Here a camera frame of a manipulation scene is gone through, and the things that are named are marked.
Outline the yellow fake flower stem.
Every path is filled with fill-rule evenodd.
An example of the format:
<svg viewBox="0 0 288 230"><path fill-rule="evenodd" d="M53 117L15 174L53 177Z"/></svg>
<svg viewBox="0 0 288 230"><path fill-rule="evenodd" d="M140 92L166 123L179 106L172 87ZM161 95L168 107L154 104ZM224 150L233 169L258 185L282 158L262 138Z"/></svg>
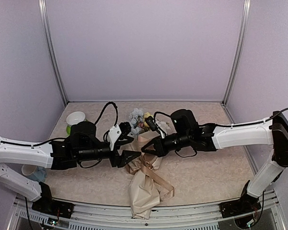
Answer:
<svg viewBox="0 0 288 230"><path fill-rule="evenodd" d="M147 119L148 117L153 117L153 115L151 115L149 112L146 112L145 114L144 114L144 119Z"/></svg>

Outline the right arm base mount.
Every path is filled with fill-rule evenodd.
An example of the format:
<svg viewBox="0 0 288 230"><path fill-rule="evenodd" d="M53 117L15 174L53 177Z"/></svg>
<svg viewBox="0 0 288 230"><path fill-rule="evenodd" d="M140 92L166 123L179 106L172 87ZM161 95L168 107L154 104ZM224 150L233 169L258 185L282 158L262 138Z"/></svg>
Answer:
<svg viewBox="0 0 288 230"><path fill-rule="evenodd" d="M259 197L264 192L267 184L257 179L248 181L240 195L239 199L222 202L219 204L222 218L229 218L259 210L261 204Z"/></svg>

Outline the front aluminium rail frame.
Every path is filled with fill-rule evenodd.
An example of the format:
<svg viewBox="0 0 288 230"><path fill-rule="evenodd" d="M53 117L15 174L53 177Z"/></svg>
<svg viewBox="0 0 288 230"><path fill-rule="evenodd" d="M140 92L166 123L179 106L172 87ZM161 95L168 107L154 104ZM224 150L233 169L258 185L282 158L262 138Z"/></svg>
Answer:
<svg viewBox="0 0 288 230"><path fill-rule="evenodd" d="M17 195L8 230L286 230L278 198L266 191L243 211L230 199L195 205L153 207L135 213L128 206L89 204L56 199L58 210L43 213Z"/></svg>

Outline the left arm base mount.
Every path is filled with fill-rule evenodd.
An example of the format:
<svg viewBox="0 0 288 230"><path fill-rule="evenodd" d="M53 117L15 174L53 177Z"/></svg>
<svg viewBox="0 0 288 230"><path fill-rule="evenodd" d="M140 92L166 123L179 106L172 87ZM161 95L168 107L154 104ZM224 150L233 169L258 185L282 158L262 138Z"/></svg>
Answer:
<svg viewBox="0 0 288 230"><path fill-rule="evenodd" d="M43 182L39 182L38 184L41 187L41 197L33 202L32 210L59 218L70 219L74 210L74 204L53 199L50 187Z"/></svg>

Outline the blue fake flower stem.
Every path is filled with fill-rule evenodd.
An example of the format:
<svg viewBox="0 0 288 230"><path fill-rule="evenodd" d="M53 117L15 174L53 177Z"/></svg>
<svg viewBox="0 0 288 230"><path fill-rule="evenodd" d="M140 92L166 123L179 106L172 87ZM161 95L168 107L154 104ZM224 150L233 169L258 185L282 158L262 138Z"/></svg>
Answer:
<svg viewBox="0 0 288 230"><path fill-rule="evenodd" d="M133 136L141 134L144 129L144 110L142 108L134 108L129 114L129 123Z"/></svg>

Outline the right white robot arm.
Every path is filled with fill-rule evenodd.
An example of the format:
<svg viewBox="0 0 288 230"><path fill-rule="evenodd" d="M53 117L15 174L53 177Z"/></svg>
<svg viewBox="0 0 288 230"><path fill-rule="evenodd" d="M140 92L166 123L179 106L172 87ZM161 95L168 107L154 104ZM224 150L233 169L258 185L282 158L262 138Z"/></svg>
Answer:
<svg viewBox="0 0 288 230"><path fill-rule="evenodd" d="M192 111L186 109L177 110L169 117L176 130L170 135L165 135L158 128L154 117L146 119L147 124L160 135L142 146L143 153L164 157L170 151L179 151L185 147L191 147L197 153L235 146L273 146L270 158L246 184L241 198L236 202L236 209L241 213L253 207L254 199L288 168L288 120L281 111L274 111L272 116L258 121L231 125L200 125Z"/></svg>

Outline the brown ribbon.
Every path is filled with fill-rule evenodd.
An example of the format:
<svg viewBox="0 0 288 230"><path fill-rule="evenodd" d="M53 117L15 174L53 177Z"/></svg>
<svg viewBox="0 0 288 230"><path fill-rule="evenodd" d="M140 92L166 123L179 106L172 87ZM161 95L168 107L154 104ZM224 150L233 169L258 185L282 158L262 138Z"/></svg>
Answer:
<svg viewBox="0 0 288 230"><path fill-rule="evenodd" d="M158 170L161 165L162 158L150 154L143 154L140 159L142 163L141 171L159 186L167 190L165 194L160 194L160 201L166 201L173 198L175 195L174 186L155 173L155 170Z"/></svg>

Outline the aluminium corner post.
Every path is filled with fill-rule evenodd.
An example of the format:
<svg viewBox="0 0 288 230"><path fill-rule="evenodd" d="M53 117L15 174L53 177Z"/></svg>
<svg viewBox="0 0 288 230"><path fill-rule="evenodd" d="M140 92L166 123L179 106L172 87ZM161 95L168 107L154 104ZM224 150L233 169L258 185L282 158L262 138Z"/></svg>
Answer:
<svg viewBox="0 0 288 230"><path fill-rule="evenodd" d="M237 71L239 68L240 57L243 51L243 44L244 44L244 40L246 36L250 9L251 9L251 0L245 0L243 2L243 11L242 11L242 17L241 17L241 22L240 22L240 29L239 29L238 41L237 41L237 45L235 49L234 59L233 59L232 67L230 70L228 84L227 84L225 94L222 100L222 105L224 107L227 107L229 103L230 95L234 87L234 82L235 82Z"/></svg>
<svg viewBox="0 0 288 230"><path fill-rule="evenodd" d="M69 103L69 100L68 100L68 97L67 97L64 85L63 85L57 58L55 55L55 49L54 49L54 45L52 41L51 29L50 29L50 24L49 24L49 19L48 19L47 3L45 0L39 0L38 6L39 6L41 21L42 21L42 25L44 29L45 38L46 38L49 58L50 58L50 62L51 62L53 73L54 73L54 78L55 78L55 81L59 90L62 103L66 107L67 104Z"/></svg>

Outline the light blue mug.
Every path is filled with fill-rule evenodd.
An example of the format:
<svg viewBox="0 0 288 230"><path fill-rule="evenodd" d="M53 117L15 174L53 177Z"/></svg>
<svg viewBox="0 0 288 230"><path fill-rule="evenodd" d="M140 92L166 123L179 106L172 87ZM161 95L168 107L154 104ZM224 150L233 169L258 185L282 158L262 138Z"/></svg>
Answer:
<svg viewBox="0 0 288 230"><path fill-rule="evenodd" d="M37 181L37 182L45 182L47 177L47 172L44 168L36 167L34 172L30 175L31 180Z"/></svg>

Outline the right aluminium corner post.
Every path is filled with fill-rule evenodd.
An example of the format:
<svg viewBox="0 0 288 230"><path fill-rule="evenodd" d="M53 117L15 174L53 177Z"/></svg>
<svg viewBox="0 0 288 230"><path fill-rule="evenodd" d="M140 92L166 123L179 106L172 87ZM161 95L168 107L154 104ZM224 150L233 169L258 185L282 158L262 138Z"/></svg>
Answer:
<svg viewBox="0 0 288 230"><path fill-rule="evenodd" d="M237 71L239 68L240 57L243 51L243 44L244 44L244 40L246 36L250 9L251 9L251 0L245 0L243 2L243 11L242 11L242 17L241 17L241 22L240 22L240 29L239 29L238 41L237 41L237 45L235 49L234 59L233 59L232 67L230 70L228 84L227 84L225 94L222 100L222 105L224 107L227 107L229 103L230 95L234 87L234 82L235 82Z"/></svg>

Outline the pink wrapping paper sheet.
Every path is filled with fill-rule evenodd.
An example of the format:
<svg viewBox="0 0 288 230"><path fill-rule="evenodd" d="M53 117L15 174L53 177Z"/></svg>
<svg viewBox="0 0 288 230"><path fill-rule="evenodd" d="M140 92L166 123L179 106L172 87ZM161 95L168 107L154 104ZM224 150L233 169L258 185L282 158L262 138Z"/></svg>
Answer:
<svg viewBox="0 0 288 230"><path fill-rule="evenodd" d="M141 147L148 141L147 136L139 136L138 140L128 144L125 149L141 152ZM140 157L128 163L125 169L128 174L132 175L128 190L132 218L147 220L152 208L160 204L160 194L156 183L141 171Z"/></svg>

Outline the white fake rose stem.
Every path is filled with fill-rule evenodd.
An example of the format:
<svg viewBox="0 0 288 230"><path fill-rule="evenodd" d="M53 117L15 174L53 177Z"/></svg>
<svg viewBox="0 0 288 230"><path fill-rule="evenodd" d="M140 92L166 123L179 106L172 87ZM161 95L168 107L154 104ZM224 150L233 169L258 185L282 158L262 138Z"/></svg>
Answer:
<svg viewBox="0 0 288 230"><path fill-rule="evenodd" d="M171 130L169 123L167 123L165 121L157 121L156 123L164 131Z"/></svg>

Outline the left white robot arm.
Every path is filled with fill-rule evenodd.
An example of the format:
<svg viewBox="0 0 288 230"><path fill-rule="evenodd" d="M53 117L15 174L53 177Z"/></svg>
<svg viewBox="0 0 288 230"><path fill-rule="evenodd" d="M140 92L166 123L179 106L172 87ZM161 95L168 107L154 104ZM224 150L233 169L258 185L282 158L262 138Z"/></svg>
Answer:
<svg viewBox="0 0 288 230"><path fill-rule="evenodd" d="M133 138L128 135L130 128L127 122L114 125L109 130L107 141L100 141L96 137L96 125L89 121L73 125L66 138L54 138L42 143L0 137L0 183L29 201L38 202L47 213L53 213L58 203L52 198L50 187L26 178L7 165L14 163L67 170L85 161L108 159L112 167L122 168L141 156L139 151L119 152L122 145L133 142Z"/></svg>

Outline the white bowl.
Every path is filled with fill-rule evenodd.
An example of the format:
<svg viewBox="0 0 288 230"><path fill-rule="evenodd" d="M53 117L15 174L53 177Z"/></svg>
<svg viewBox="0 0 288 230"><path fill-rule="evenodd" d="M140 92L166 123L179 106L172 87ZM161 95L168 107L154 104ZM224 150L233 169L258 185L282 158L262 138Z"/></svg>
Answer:
<svg viewBox="0 0 288 230"><path fill-rule="evenodd" d="M82 121L85 121L85 119L86 119L86 115L84 112L76 111L67 116L66 122L69 126L73 126Z"/></svg>

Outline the white paper cup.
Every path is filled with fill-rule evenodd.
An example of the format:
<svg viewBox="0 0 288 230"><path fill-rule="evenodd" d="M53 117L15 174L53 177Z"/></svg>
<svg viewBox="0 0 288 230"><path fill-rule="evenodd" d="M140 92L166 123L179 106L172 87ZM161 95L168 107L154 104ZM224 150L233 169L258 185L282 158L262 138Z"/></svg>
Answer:
<svg viewBox="0 0 288 230"><path fill-rule="evenodd" d="M33 175L37 171L37 166L34 165L23 165L21 167L21 172L24 176Z"/></svg>

